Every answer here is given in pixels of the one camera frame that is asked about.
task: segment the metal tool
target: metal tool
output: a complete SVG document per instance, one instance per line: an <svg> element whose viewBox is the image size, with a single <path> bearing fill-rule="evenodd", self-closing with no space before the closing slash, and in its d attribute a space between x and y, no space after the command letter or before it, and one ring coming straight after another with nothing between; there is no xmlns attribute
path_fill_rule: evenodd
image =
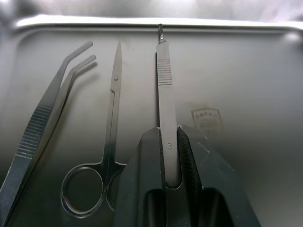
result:
<svg viewBox="0 0 303 227"><path fill-rule="evenodd" d="M122 53L121 44L119 42L113 66L113 74L110 85L109 109L107 115L107 127L105 135L104 153L101 162L94 164L82 164L70 170L61 187L61 202L64 209L72 216L77 218L85 218L92 215L103 203L106 198L107 204L113 211L115 206L110 197L110 184L112 180L120 173L125 164L120 164L115 161L116 153L116 134L118 124L119 100L121 89L121 74L122 74ZM87 211L78 211L70 204L66 190L70 179L81 171L92 170L99 175L102 181L102 194L97 204Z"/></svg>
<svg viewBox="0 0 303 227"><path fill-rule="evenodd" d="M160 129L165 165L165 181L167 187L176 188L181 183L180 173L178 170L177 121L173 100L169 43L163 38L162 24L159 25L157 74Z"/></svg>
<svg viewBox="0 0 303 227"><path fill-rule="evenodd" d="M35 160L39 159L38 156L52 135L71 88L72 77L78 70L92 62L96 56L92 55L75 66L60 88L68 63L92 45L92 42L88 42L64 59L31 116L0 189L0 227L5 226L16 200L36 164Z"/></svg>

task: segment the metal tray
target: metal tray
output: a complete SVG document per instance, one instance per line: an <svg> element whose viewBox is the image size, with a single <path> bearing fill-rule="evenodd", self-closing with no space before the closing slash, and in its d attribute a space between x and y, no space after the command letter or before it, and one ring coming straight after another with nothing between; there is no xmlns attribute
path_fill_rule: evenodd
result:
<svg viewBox="0 0 303 227"><path fill-rule="evenodd" d="M302 223L300 22L38 16L14 23L0 42L0 184L63 58L93 41L70 68L90 54L97 56L98 65L75 81L8 226L111 225L113 213L102 207L85 219L68 215L61 206L60 188L72 167L102 158L118 41L123 68L116 160L127 163L141 135L159 125L158 23L164 24L169 42L177 123L206 133L242 180L262 226ZM86 208L99 193L90 188L90 180L71 192Z"/></svg>

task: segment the scissors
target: scissors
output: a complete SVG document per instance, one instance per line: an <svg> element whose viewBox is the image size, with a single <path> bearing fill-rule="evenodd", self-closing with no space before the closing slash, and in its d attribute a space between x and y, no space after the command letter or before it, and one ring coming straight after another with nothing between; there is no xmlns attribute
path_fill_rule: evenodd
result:
<svg viewBox="0 0 303 227"><path fill-rule="evenodd" d="M115 206L110 195L110 185L113 179L124 169L126 164L117 163L115 161L116 153L116 135L118 123L118 111L121 89L121 74L122 74L122 53L121 44L119 42L110 85L109 108L107 115L107 127L105 134L104 152L101 162L94 164L81 164L71 169L65 176L61 187L61 203L67 213L76 218L85 218L96 212L106 199L108 206L114 211ZM69 202L66 192L69 182L72 177L84 170L92 170L97 173L102 183L102 194L96 205L87 211L76 210Z"/></svg>
<svg viewBox="0 0 303 227"><path fill-rule="evenodd" d="M73 78L77 72L94 61L96 56L92 55L72 68L61 85L69 62L92 45L92 42L87 42L64 59L31 116L0 189L0 227L4 227L7 223L22 189L57 125L71 90Z"/></svg>

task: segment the stamped logo on tray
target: stamped logo on tray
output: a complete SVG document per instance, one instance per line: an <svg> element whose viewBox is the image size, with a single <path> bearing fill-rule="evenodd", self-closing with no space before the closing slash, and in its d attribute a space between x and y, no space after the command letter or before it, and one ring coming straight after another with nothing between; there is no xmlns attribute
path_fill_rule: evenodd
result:
<svg viewBox="0 0 303 227"><path fill-rule="evenodd" d="M202 108L191 112L195 126L207 137L220 137L223 131L220 112L214 108Z"/></svg>

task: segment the surgical scissors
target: surgical scissors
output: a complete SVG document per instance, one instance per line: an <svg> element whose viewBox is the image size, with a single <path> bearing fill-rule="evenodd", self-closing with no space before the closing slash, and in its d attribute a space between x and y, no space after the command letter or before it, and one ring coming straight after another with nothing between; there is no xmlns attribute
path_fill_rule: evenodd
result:
<svg viewBox="0 0 303 227"><path fill-rule="evenodd" d="M0 189L0 227L7 223L18 196L52 135L71 89L72 78L96 56L92 55L72 68L60 87L68 63L92 45L92 42L87 42L64 59L31 116Z"/></svg>
<svg viewBox="0 0 303 227"><path fill-rule="evenodd" d="M85 218L96 212L104 199L106 199L108 206L112 211L114 211L114 204L110 195L110 185L113 179L123 170L126 164L117 163L115 161L116 153L116 134L117 134L117 124L118 124L118 112L119 112L119 100L120 100L120 89L121 89L121 74L122 74L122 52L121 44L118 43L113 73L110 85L110 99L109 99L109 109L107 115L107 127L105 134L105 145L104 152L101 162L94 164L81 164L79 166L71 169L65 176L62 187L61 187L61 203L63 208L70 215L77 218ZM87 210L79 211L76 210L69 202L66 191L67 186L72 177L84 170L92 170L97 173L102 182L102 194L96 205Z"/></svg>

